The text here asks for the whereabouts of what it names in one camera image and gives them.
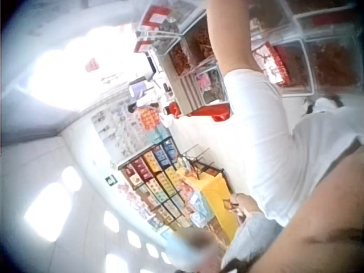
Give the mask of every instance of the hair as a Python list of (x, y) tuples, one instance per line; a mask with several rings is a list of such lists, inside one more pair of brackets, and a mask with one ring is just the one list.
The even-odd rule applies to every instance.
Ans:
[(136, 102), (127, 106), (127, 110), (131, 114), (134, 113), (136, 109), (137, 109), (137, 103)]
[(246, 260), (234, 258), (229, 263), (227, 263), (220, 273), (229, 273), (235, 269), (237, 270), (237, 273), (248, 273), (260, 256), (260, 254), (254, 254)]

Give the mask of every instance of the clear plastic bin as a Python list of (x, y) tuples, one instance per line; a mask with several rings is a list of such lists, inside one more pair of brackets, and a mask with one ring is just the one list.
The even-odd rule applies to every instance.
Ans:
[(203, 1), (134, 0), (134, 9), (141, 14), (138, 30), (182, 34), (191, 20), (202, 13)]
[(255, 50), (253, 56), (270, 81), (281, 88), (283, 96), (314, 94), (312, 72), (302, 40), (266, 43)]
[(253, 39), (289, 24), (289, 19), (279, 0), (250, 0), (250, 31)]
[(154, 34), (151, 34), (147, 31), (137, 31), (135, 34), (138, 38), (135, 49), (139, 48), (138, 52), (146, 51), (143, 50), (143, 48), (140, 46), (140, 43), (143, 44), (145, 42), (150, 42), (150, 46), (155, 49), (157, 55), (167, 54), (171, 48), (180, 41), (179, 37), (163, 36), (161, 34), (158, 35), (158, 33), (156, 36), (154, 36)]
[(307, 45), (319, 93), (362, 92), (363, 56), (356, 36), (315, 39)]
[(355, 5), (349, 4), (344, 7), (295, 15), (293, 19), (306, 35), (317, 33), (317, 36), (324, 36), (326, 33), (330, 35), (347, 30), (355, 24), (359, 17)]
[(185, 34), (185, 39), (196, 64), (199, 64), (214, 55), (211, 47), (206, 16), (199, 19), (196, 24), (188, 30)]
[(344, 7), (353, 0), (281, 0), (286, 1), (293, 14), (305, 14)]
[(221, 104), (228, 101), (224, 79), (218, 67), (211, 67), (196, 75), (197, 85), (205, 105)]
[(172, 64), (175, 67), (178, 76), (187, 75), (196, 67), (196, 63), (191, 56), (187, 42), (184, 38), (181, 38), (181, 40), (173, 46), (169, 52), (169, 56), (171, 57)]

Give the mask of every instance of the skin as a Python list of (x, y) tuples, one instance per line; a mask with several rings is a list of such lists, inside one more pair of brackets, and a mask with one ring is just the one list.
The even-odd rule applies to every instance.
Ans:
[[(247, 0), (209, 1), (209, 35), (224, 75), (260, 71), (247, 7)], [(363, 155), (336, 165), (250, 272), (364, 272)]]

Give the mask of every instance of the sleeve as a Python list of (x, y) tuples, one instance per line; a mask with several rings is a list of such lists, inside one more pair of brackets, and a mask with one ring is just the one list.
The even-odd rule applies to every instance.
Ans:
[(280, 92), (264, 74), (249, 69), (232, 71), (224, 80), (243, 149), (248, 189), (266, 217), (275, 218), (280, 213), (275, 200), (292, 196), (286, 186), (294, 183), (289, 180), (296, 164), (296, 146)]

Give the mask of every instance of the candy bin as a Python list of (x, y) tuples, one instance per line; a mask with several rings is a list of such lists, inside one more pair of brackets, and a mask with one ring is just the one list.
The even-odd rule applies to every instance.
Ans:
[(354, 36), (310, 40), (308, 49), (319, 93), (362, 92), (362, 56)]

